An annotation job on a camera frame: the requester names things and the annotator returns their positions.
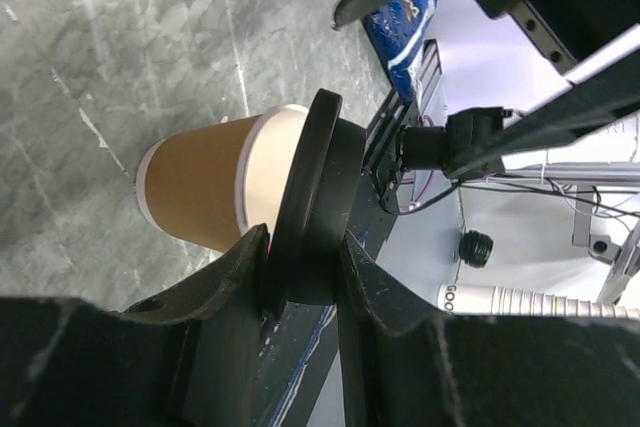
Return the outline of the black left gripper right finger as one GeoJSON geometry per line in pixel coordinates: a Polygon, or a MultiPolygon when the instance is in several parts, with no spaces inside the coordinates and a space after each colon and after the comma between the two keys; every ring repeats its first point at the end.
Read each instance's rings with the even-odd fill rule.
{"type": "Polygon", "coordinates": [[[337,267],[349,426],[635,426],[639,324],[458,316],[346,235],[337,267]]]}

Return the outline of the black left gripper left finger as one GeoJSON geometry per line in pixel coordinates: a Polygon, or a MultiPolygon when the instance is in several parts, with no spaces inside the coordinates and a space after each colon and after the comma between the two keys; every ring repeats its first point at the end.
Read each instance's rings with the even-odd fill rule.
{"type": "Polygon", "coordinates": [[[1,301],[5,426],[248,426],[268,233],[123,312],[78,298],[1,301]]]}

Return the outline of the brown paper coffee cup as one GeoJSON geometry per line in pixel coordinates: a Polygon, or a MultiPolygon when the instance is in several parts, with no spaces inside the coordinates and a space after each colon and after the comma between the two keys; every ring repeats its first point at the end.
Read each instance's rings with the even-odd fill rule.
{"type": "Polygon", "coordinates": [[[284,104],[156,142],[136,172],[143,216],[218,252],[255,225],[274,228],[307,113],[284,104]]]}

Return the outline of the black plastic cup lid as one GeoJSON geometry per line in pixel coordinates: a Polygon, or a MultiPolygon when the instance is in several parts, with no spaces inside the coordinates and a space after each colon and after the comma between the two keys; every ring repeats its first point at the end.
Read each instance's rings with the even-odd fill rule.
{"type": "Polygon", "coordinates": [[[266,271],[263,312],[279,319],[288,302],[335,302],[334,272],[356,198],[366,130],[340,117],[343,98],[317,91],[296,146],[266,271]]]}

